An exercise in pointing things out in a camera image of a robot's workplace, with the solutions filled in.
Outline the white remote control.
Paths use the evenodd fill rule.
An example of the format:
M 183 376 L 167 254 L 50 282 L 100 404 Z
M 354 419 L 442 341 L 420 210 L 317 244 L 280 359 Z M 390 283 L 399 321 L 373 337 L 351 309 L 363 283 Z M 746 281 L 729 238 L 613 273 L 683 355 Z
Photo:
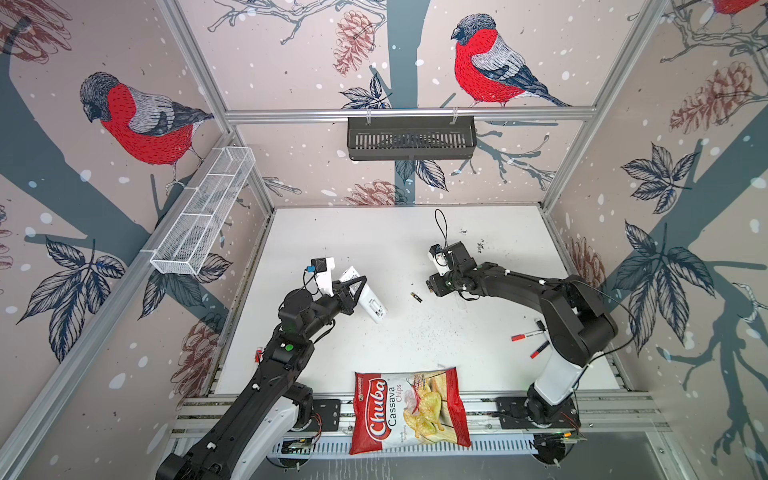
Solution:
M 360 277 L 359 272 L 354 266 L 348 267 L 340 277 L 341 282 L 356 280 Z M 366 314 L 376 323 L 382 323 L 387 309 L 383 302 L 371 289 L 368 283 L 357 282 L 349 287 L 352 297 L 355 297 L 361 291 L 357 305 L 361 307 Z

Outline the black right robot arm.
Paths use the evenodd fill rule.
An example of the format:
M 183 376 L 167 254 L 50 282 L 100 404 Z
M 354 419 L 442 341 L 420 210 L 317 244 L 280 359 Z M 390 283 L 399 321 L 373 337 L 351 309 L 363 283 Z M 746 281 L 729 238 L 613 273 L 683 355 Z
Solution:
M 605 353 L 618 327 L 595 290 L 578 275 L 563 279 L 535 277 L 496 263 L 478 264 L 463 243 L 435 244 L 429 257 L 437 272 L 427 286 L 438 297 L 453 293 L 466 301 L 497 298 L 533 309 L 543 316 L 553 353 L 530 385 L 525 415 L 548 426 L 563 412 L 588 365 Z

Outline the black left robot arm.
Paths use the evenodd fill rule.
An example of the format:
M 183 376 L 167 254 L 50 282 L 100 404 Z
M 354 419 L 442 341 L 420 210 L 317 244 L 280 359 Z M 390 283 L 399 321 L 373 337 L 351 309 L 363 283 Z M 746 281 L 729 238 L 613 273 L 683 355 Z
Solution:
M 351 315 L 367 278 L 333 281 L 318 298 L 304 287 L 288 293 L 255 373 L 218 422 L 182 456 L 169 454 L 157 479 L 249 479 L 269 452 L 313 414 L 312 389 L 297 381 L 314 353 L 312 336 Z

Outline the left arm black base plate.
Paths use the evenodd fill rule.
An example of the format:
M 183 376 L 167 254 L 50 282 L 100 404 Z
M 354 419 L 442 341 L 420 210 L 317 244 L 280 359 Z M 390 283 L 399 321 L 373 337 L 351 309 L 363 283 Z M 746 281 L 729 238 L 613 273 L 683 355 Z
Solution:
M 313 434 L 337 432 L 340 425 L 341 405 L 340 399 L 314 400 L 309 420 L 299 428 L 299 432 L 312 432 Z

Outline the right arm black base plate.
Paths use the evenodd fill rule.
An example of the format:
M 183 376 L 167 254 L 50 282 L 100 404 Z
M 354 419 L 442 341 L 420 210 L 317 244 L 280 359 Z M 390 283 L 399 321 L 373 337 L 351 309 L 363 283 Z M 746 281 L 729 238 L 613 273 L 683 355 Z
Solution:
M 580 429 L 579 410 L 573 396 L 552 406 L 543 400 L 531 400 L 523 396 L 497 397 L 494 399 L 501 428 L 522 429 Z

